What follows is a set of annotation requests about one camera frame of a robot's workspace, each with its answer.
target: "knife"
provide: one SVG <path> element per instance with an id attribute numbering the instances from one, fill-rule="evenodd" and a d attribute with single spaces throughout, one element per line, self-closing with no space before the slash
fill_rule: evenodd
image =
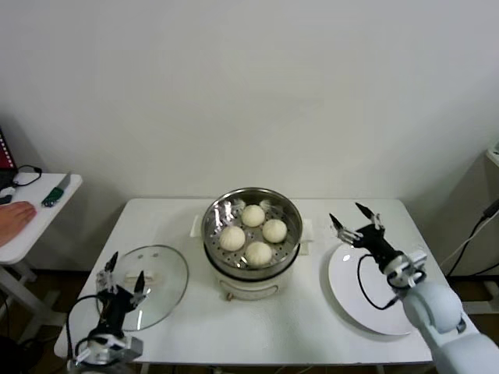
<path id="1" fill-rule="evenodd" d="M 62 195 L 64 195 L 64 190 L 66 187 L 69 185 L 71 182 L 71 172 L 66 174 L 64 178 L 59 182 L 58 185 L 56 185 L 50 193 L 47 195 L 45 199 L 41 202 L 43 206 L 46 206 L 47 208 L 52 208 L 55 203 L 57 203 Z"/>

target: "table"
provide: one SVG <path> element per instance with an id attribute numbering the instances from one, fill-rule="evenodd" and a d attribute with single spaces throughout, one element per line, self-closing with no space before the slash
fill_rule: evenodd
<path id="1" fill-rule="evenodd" d="M 395 199 L 359 199 L 381 213 L 386 237 L 396 248 L 428 253 L 431 281 L 447 284 L 403 204 Z M 352 199 L 297 199 L 303 218 L 312 221 L 310 254 L 293 265 L 290 285 L 255 301 L 225 300 L 211 272 L 201 238 L 191 238 L 193 219 L 209 199 L 133 199 L 122 212 L 80 296 L 95 292 L 96 273 L 115 251 L 120 256 L 142 245 L 177 248 L 189 264 L 183 300 L 160 323 L 134 333 L 144 342 L 137 362 L 225 365 L 358 365 L 429 362 L 430 351 L 417 331 L 405 337 L 382 336 L 355 323 L 334 300 L 327 265 L 340 241 L 331 230 L 332 212 L 351 228 L 367 224 Z M 71 315 L 73 343 L 97 323 L 95 302 L 81 302 Z M 55 353 L 66 355 L 65 331 Z"/>
<path id="2" fill-rule="evenodd" d="M 17 179 L 19 182 L 26 182 L 32 180 L 35 175 L 34 173 L 20 173 Z M 24 330 L 19 341 L 33 337 L 43 324 L 61 326 L 65 320 L 65 314 L 51 310 L 51 306 L 58 297 L 57 291 L 48 292 L 45 300 L 41 301 L 23 286 L 26 281 L 35 281 L 36 275 L 22 261 L 33 244 L 41 237 L 48 225 L 54 220 L 82 183 L 82 178 L 79 175 L 71 175 L 71 182 L 57 204 L 52 208 L 43 207 L 41 201 L 64 176 L 64 174 L 43 174 L 34 184 L 16 189 L 16 193 L 12 198 L 13 202 L 29 201 L 37 208 L 35 218 L 19 235 L 0 248 L 0 265 L 12 265 L 14 270 L 22 276 L 20 280 L 17 280 L 11 273 L 0 266 L 0 288 L 10 295 L 7 299 L 7 304 L 10 305 L 14 298 L 34 314 L 33 320 Z M 4 312 L 5 306 L 3 305 L 0 309 L 0 315 Z"/>

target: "steamed bun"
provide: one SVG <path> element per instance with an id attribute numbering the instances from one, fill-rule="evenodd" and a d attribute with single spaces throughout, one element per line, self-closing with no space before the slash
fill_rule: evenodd
<path id="1" fill-rule="evenodd" d="M 242 211 L 242 222 L 251 228 L 260 226 L 265 221 L 265 212 L 258 205 L 248 205 Z"/>
<path id="2" fill-rule="evenodd" d="M 272 260 L 272 249 L 263 242 L 253 242 L 246 248 L 245 257 L 252 267 L 267 265 Z"/>
<path id="3" fill-rule="evenodd" d="M 237 226 L 229 226 L 224 228 L 220 234 L 220 246 L 229 252 L 234 252 L 240 249 L 244 242 L 246 241 L 246 236 L 244 231 Z"/>
<path id="4" fill-rule="evenodd" d="M 265 240 L 270 243 L 280 243 L 286 238 L 288 228 L 281 220 L 269 220 L 265 222 L 262 232 Z"/>

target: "green object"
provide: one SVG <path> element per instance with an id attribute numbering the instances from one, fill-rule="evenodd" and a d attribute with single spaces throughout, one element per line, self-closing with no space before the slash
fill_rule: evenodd
<path id="1" fill-rule="evenodd" d="M 61 199 L 62 195 L 64 195 L 64 190 L 59 187 L 54 187 L 41 203 L 43 206 L 51 208 L 59 201 L 59 199 Z"/>

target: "white plate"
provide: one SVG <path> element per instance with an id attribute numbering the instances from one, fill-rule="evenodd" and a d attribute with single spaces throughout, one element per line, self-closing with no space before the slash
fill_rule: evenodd
<path id="1" fill-rule="evenodd" d="M 401 302 L 386 310 L 377 310 L 364 298 L 357 281 L 357 264 L 366 253 L 366 249 L 350 245 L 341 245 L 334 251 L 329 262 L 329 284 L 334 296 L 354 320 L 372 331 L 385 335 L 411 333 L 414 327 L 407 320 Z M 362 261 L 360 278 L 374 304 L 384 306 L 395 296 L 372 257 Z"/>

